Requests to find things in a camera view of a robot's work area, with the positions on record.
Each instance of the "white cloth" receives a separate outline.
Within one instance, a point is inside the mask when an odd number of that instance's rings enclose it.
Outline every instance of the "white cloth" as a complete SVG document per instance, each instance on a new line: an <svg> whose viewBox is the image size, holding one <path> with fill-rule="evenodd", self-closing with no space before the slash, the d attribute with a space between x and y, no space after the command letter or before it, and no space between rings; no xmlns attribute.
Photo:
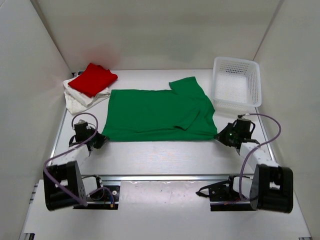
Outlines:
<svg viewBox="0 0 320 240"><path fill-rule="evenodd" d="M78 114L92 108L94 105L110 97L109 88L105 88L99 92L95 97L88 97L87 95L73 89L68 85L69 82L76 77L63 81L64 97L66 108L71 114Z"/></svg>

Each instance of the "green t-shirt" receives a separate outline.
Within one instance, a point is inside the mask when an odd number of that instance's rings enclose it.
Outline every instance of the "green t-shirt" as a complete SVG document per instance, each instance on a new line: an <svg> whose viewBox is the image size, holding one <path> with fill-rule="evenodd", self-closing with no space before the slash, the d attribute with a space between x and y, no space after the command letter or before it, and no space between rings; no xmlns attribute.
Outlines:
<svg viewBox="0 0 320 240"><path fill-rule="evenodd" d="M169 86L171 90L112 90L102 134L115 142L213 139L215 109L196 78Z"/></svg>

